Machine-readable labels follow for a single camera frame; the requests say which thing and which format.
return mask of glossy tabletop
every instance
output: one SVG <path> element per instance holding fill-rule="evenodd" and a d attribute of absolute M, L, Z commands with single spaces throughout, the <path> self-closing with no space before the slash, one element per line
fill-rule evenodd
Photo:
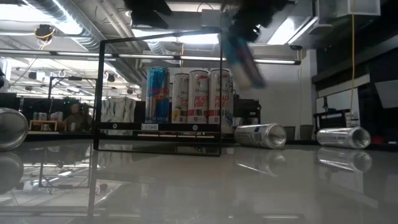
<path fill-rule="evenodd" d="M 395 152 L 225 146 L 203 157 L 132 145 L 26 142 L 0 153 L 0 223 L 398 223 Z"/>

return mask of person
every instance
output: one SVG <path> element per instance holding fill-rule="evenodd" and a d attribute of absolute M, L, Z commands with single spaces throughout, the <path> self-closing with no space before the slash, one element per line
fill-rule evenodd
<path fill-rule="evenodd" d="M 91 129 L 91 122 L 93 118 L 82 110 L 82 105 L 75 103 L 70 107 L 72 115 L 65 119 L 64 123 L 67 126 L 67 131 L 82 131 Z"/>

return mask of can top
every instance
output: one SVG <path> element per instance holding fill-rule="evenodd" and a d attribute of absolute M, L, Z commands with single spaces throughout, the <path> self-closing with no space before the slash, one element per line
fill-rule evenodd
<path fill-rule="evenodd" d="M 164 70 L 169 70 L 168 68 L 164 68 L 164 67 L 151 67 L 151 68 L 148 68 L 148 70 L 151 70 L 151 69 L 156 69 L 156 68 L 160 68 L 160 69 L 164 69 Z"/>
<path fill-rule="evenodd" d="M 219 71 L 219 70 L 220 70 L 219 68 L 215 68 L 215 69 L 210 70 L 210 73 L 211 73 L 211 72 L 215 72 L 215 71 Z M 223 68 L 223 71 L 226 71 L 226 72 L 229 73 L 229 70 L 227 70 L 227 69 L 225 69 L 225 68 Z"/>
<path fill-rule="evenodd" d="M 206 72 L 208 74 L 208 72 L 206 70 L 200 70 L 200 69 L 192 70 L 191 72 Z"/>

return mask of ceiling duct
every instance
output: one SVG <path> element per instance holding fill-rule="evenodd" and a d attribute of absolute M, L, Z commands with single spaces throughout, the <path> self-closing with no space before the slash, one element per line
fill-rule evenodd
<path fill-rule="evenodd" d="M 82 13 L 73 1 L 57 1 L 57 0 L 23 0 L 26 4 L 36 8 L 42 13 L 54 18 L 58 25 L 77 24 L 81 28 L 79 35 L 73 40 L 90 52 L 100 51 L 100 41 L 105 37 L 94 26 L 94 24 Z M 107 45 L 107 52 L 117 52 L 111 45 Z M 107 62 L 121 72 L 123 78 L 129 82 L 140 84 L 142 78 L 139 72 L 131 68 L 125 61 L 117 58 L 116 61 Z"/>

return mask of yellow cable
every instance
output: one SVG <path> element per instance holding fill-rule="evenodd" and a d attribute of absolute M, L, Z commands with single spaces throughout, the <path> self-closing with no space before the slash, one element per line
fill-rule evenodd
<path fill-rule="evenodd" d="M 353 54 L 353 74 L 351 79 L 351 103 L 349 106 L 349 126 L 351 127 L 352 119 L 353 119 L 353 97 L 354 97 L 354 79 L 355 79 L 355 15 L 352 15 L 352 54 Z"/>
<path fill-rule="evenodd" d="M 54 32 L 55 32 L 55 29 L 52 30 L 52 32 L 51 32 L 50 34 L 47 34 L 47 35 L 44 35 L 44 36 L 38 36 L 38 35 L 36 35 L 36 31 L 37 31 L 37 29 L 35 29 L 35 32 L 34 32 L 35 36 L 36 36 L 37 38 L 39 38 L 39 39 L 43 39 L 43 38 L 50 37 L 51 35 L 53 35 Z"/>

